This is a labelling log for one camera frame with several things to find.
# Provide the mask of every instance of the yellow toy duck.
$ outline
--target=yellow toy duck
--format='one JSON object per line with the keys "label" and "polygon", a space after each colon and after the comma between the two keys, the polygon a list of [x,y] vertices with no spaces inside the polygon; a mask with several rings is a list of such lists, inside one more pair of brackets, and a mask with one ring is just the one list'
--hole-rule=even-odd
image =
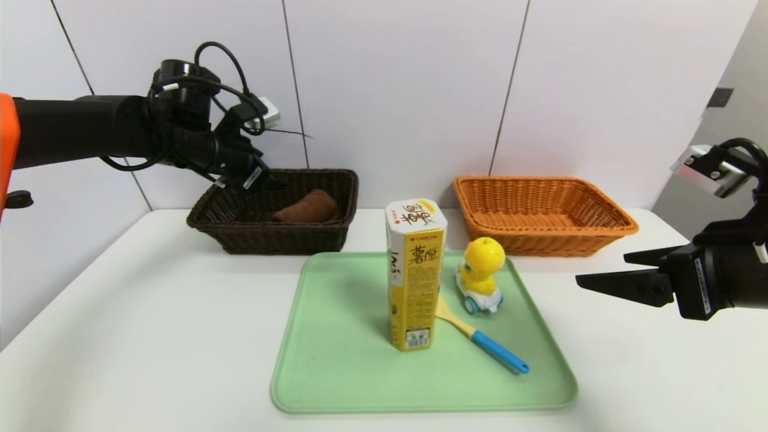
{"label": "yellow toy duck", "polygon": [[456,269],[456,284],[464,294],[464,308],[470,315],[478,311],[494,314],[504,301],[493,274],[504,267],[504,248],[490,237],[480,237],[467,244],[464,259]]}

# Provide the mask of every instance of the white table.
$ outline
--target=white table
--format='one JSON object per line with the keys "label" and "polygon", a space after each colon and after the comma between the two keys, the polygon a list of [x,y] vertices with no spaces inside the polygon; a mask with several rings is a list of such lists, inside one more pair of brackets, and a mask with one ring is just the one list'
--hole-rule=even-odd
{"label": "white table", "polygon": [[[461,216],[448,213],[448,246],[461,249]],[[640,233],[592,258],[512,258],[579,381],[564,410],[278,411],[270,379],[305,258],[227,255],[169,210],[136,223],[0,353],[0,430],[768,430],[768,311],[685,321],[674,305],[574,282],[637,268],[625,252],[686,242],[650,212],[630,213]],[[382,218],[358,211],[345,250],[384,250]]]}

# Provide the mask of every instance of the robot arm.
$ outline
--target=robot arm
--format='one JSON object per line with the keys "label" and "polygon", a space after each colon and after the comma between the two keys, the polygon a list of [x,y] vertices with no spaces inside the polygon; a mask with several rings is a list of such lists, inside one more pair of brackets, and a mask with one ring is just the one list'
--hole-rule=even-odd
{"label": "robot arm", "polygon": [[[747,154],[735,150],[744,148]],[[650,306],[677,299],[680,315],[709,320],[725,307],[768,308],[768,157],[752,141],[694,146],[672,167],[720,198],[737,191],[750,176],[759,183],[754,207],[743,218],[712,222],[680,247],[626,254],[624,260],[656,268],[583,274],[576,283],[588,290]]]}
{"label": "robot arm", "polygon": [[[195,62],[165,60],[154,73],[147,96],[85,96],[74,101],[28,101],[2,95],[3,208],[31,204],[28,192],[13,192],[6,201],[12,169],[99,157],[121,171],[138,171],[154,164],[190,169],[221,187],[258,188],[269,178],[263,155],[242,136],[261,135],[280,113],[266,98],[250,93],[241,74],[243,91],[223,85],[199,65],[206,42]],[[220,91],[235,94],[240,103],[225,109],[216,99]],[[225,115],[212,128],[210,103]],[[146,158],[134,166],[111,157]],[[212,175],[223,176],[221,181]]]}

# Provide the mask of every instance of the toy wheel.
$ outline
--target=toy wheel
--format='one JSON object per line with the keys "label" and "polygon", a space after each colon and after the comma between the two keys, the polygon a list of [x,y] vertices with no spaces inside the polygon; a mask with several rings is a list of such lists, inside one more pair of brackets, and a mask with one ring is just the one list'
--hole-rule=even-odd
{"label": "toy wheel", "polygon": [[464,309],[469,312],[470,315],[477,314],[480,308],[478,307],[478,304],[475,303],[474,300],[472,300],[471,297],[464,297]]}

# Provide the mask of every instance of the black cable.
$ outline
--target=black cable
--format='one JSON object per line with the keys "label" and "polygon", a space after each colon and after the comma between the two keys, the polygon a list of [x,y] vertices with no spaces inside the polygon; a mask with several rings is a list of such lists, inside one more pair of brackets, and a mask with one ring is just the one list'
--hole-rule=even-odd
{"label": "black cable", "polygon": [[[757,180],[757,189],[755,189],[753,193],[765,195],[765,193],[768,192],[766,189],[768,188],[768,155],[766,155],[766,152],[759,145],[755,144],[755,141],[747,138],[731,138],[719,147],[725,151],[736,147],[746,150],[746,152],[752,156],[752,159],[757,162],[757,166],[760,167],[760,177]],[[768,241],[768,222],[757,230],[754,244],[762,246],[766,241]]]}
{"label": "black cable", "polygon": [[[150,116],[155,117],[155,121],[157,121],[158,124],[160,124],[160,119],[157,118],[157,114],[154,110],[154,106],[152,105],[153,99],[155,96],[154,88],[150,88],[149,92],[147,93],[147,110],[150,112]],[[160,134],[161,141],[162,141],[162,149],[152,158],[147,159],[146,162],[143,162],[138,165],[122,165],[118,164],[117,162],[113,161],[109,156],[101,156],[100,159],[104,161],[107,165],[110,167],[123,172],[132,172],[132,171],[140,171],[143,169],[147,169],[151,167],[152,165],[158,163],[159,161],[162,161],[168,153],[170,153],[170,143],[167,141],[165,135]]]}
{"label": "black cable", "polygon": [[208,41],[208,42],[204,42],[203,44],[200,44],[200,46],[197,47],[197,50],[195,50],[194,52],[194,64],[197,66],[200,66],[200,54],[202,54],[205,48],[208,48],[211,46],[219,48],[221,51],[224,52],[224,54],[227,55],[227,57],[230,58],[232,63],[235,65],[235,69],[237,69],[237,74],[240,76],[240,82],[243,83],[243,93],[245,93],[246,95],[250,95],[250,90],[248,89],[248,84],[246,84],[245,82],[245,74],[243,73],[243,68],[240,67],[240,62],[237,61],[237,59],[235,58],[235,55],[232,54],[232,51],[230,51],[227,47],[220,44],[219,42]]}
{"label": "black cable", "polygon": [[760,193],[768,192],[766,189],[768,188],[768,155],[759,145],[755,144],[755,141],[747,138],[731,138],[718,147],[726,151],[736,147],[746,150],[760,168],[760,177],[757,179],[757,191]]}
{"label": "black cable", "polygon": [[237,96],[242,100],[244,103],[250,105],[250,107],[253,109],[253,112],[256,113],[256,117],[259,119],[259,128],[254,129],[254,133],[252,135],[261,135],[264,133],[265,129],[265,122],[264,117],[259,112],[259,107],[256,106],[253,101],[247,97],[243,92],[235,90],[234,88],[231,88],[229,85],[221,84],[220,82],[211,81],[210,79],[200,78],[200,77],[192,77],[192,76],[180,76],[180,77],[174,77],[169,78],[166,81],[158,82],[156,84],[153,84],[153,87],[155,89],[162,89],[166,85],[172,85],[172,84],[183,84],[183,83],[192,83],[192,84],[198,84],[198,85],[209,85],[216,88],[219,88],[221,90],[227,91],[229,93],[232,93],[233,95]]}
{"label": "black cable", "polygon": [[[218,100],[218,99],[216,99],[216,97],[215,97],[215,96],[213,96],[211,99],[213,99],[213,100],[214,100],[214,103],[216,104],[216,106],[217,106],[217,107],[219,107],[219,109],[220,109],[220,110],[221,110],[223,113],[225,113],[225,114],[227,113],[227,108],[226,108],[226,107],[224,107],[224,105],[223,105],[221,102],[219,102],[219,100]],[[251,133],[251,132],[253,131],[253,129],[251,129],[251,128],[246,128],[245,126],[243,126],[243,127],[242,127],[242,129],[243,129],[245,132],[248,132],[248,133]],[[284,130],[282,130],[282,129],[265,129],[264,131],[265,131],[265,132],[280,132],[280,133],[283,133],[283,134],[295,134],[295,135],[301,135],[301,136],[303,136],[303,137],[307,137],[307,138],[312,138],[312,139],[315,139],[313,136],[311,136],[311,135],[307,135],[307,134],[304,134],[304,133],[302,133],[302,132],[295,132],[295,131],[284,131]]]}

